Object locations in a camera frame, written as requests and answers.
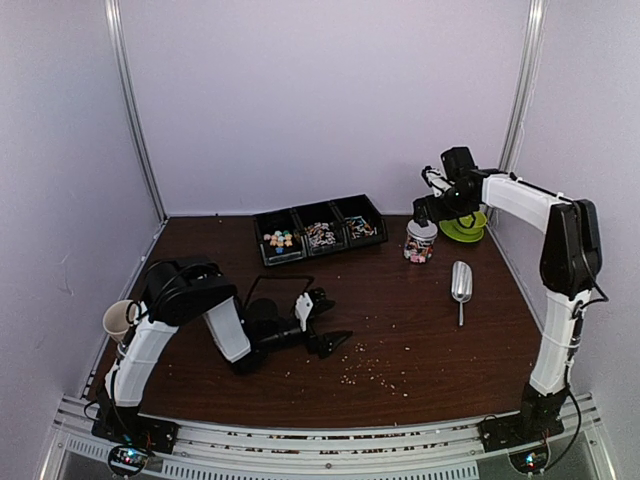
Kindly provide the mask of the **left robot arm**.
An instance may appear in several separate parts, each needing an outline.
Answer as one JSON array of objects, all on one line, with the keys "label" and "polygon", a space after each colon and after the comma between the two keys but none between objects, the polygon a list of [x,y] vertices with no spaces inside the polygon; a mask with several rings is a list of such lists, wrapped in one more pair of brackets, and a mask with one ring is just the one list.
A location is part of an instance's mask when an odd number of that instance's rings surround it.
[{"label": "left robot arm", "polygon": [[237,287],[208,257],[163,260],[145,273],[138,300],[120,300],[104,313],[102,327],[116,343],[116,358],[97,389],[98,421],[123,444],[144,433],[138,416],[146,384],[171,338],[194,320],[205,322],[214,345],[239,373],[255,371],[267,357],[302,345],[320,359],[329,357],[351,337],[348,330],[320,334],[315,320],[334,301],[314,279],[288,314],[268,298],[240,298]]}]

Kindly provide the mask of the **clear plastic lid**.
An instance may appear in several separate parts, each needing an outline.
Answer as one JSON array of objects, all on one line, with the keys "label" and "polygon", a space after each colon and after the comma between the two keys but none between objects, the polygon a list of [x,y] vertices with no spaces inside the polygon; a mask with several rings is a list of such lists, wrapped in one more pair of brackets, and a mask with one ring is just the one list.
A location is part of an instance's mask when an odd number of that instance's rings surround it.
[{"label": "clear plastic lid", "polygon": [[410,220],[406,227],[407,234],[417,241],[432,241],[438,235],[438,227],[428,221],[425,226],[419,225],[416,221]]}]

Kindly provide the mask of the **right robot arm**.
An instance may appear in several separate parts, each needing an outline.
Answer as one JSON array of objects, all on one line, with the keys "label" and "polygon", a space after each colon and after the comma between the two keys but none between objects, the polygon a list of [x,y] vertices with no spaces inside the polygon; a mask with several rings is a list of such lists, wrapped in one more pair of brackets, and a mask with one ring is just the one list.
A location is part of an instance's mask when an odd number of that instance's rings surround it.
[{"label": "right robot arm", "polygon": [[438,167],[420,175],[429,192],[413,202],[413,218],[460,220],[486,206],[505,213],[540,236],[539,278],[546,296],[542,339],[512,430],[530,442],[559,415],[571,392],[570,375],[581,343],[584,317],[607,301],[597,276],[602,248],[595,204],[536,186],[514,173],[479,167],[467,147],[453,147]]}]

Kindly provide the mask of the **metal scoop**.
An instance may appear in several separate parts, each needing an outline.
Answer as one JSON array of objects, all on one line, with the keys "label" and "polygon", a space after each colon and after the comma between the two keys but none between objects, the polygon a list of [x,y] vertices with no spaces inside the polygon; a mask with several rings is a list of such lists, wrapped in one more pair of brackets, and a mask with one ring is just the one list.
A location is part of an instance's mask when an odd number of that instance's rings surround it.
[{"label": "metal scoop", "polygon": [[473,275],[471,267],[456,261],[452,266],[451,296],[458,303],[458,326],[464,326],[464,304],[471,299],[473,292]]}]

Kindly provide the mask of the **clear plastic cup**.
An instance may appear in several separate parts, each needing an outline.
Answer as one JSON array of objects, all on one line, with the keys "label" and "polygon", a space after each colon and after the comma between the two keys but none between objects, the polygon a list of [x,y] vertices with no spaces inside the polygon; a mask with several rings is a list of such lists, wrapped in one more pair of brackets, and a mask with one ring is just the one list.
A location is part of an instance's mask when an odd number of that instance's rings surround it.
[{"label": "clear plastic cup", "polygon": [[403,256],[414,264],[426,264],[433,255],[436,237],[420,237],[408,233],[404,243]]}]

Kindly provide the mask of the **black three-compartment candy tray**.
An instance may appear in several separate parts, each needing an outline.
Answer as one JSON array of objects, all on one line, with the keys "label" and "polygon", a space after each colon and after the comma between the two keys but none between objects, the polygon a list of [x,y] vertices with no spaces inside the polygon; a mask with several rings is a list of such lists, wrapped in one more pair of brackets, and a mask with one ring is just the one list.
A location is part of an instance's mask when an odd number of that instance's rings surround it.
[{"label": "black three-compartment candy tray", "polygon": [[365,194],[253,216],[261,260],[275,267],[379,245],[388,240],[382,214]]}]

